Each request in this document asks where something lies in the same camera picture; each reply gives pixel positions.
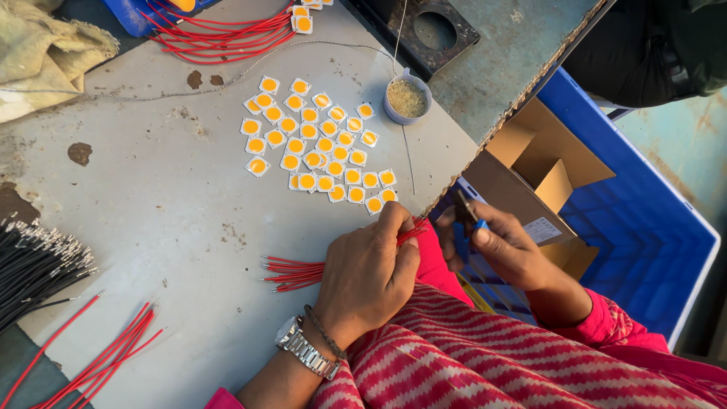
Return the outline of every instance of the pliers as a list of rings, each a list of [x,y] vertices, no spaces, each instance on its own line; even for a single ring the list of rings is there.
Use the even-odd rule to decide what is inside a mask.
[[[454,195],[454,223],[452,228],[454,230],[454,249],[462,262],[468,265],[470,262],[472,233],[477,229],[489,230],[489,227],[484,219],[477,217],[460,189],[457,189]]]

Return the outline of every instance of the watch face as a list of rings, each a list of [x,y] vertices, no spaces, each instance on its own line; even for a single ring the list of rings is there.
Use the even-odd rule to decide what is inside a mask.
[[[280,342],[282,342],[283,339],[285,338],[285,335],[288,335],[288,333],[290,332],[290,328],[293,326],[296,319],[297,319],[296,316],[290,317],[287,321],[285,321],[283,326],[280,327],[280,329],[278,329],[278,336],[276,336],[276,338],[275,338],[276,344],[279,344]]]

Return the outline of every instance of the silver metal watch band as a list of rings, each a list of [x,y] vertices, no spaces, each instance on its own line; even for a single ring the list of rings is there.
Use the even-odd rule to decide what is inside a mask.
[[[329,381],[336,376],[340,362],[332,362],[321,355],[313,345],[303,338],[301,331],[296,331],[291,338],[282,345],[286,351],[290,351],[303,362],[303,365],[309,367],[314,373],[323,376]]]

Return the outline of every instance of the pink garment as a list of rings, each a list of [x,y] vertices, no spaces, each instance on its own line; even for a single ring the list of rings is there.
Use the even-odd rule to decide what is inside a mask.
[[[419,239],[425,267],[417,278],[459,288],[439,269],[441,253],[427,249],[433,240]],[[389,323],[349,348],[349,360],[309,406],[727,408],[726,371],[669,354],[662,335],[588,293],[593,310],[583,323],[545,330],[477,311],[418,282]],[[220,388],[205,408],[242,405]]]

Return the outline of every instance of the person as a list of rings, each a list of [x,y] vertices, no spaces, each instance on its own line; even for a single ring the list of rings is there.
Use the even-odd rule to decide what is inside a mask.
[[[563,62],[586,91],[645,108],[727,85],[725,0],[620,0]]]
[[[472,307],[449,271],[462,268],[452,209],[436,222],[441,240],[430,229],[397,248],[397,234],[414,224],[388,202],[377,222],[330,244],[302,321],[305,340],[340,365],[332,380],[303,362],[314,353],[299,359],[291,351],[300,344],[289,346],[234,396],[219,389],[206,409],[727,405],[727,372],[671,355],[662,335],[542,256],[514,216],[471,205],[490,228],[473,232],[473,246],[525,291],[542,327]]]

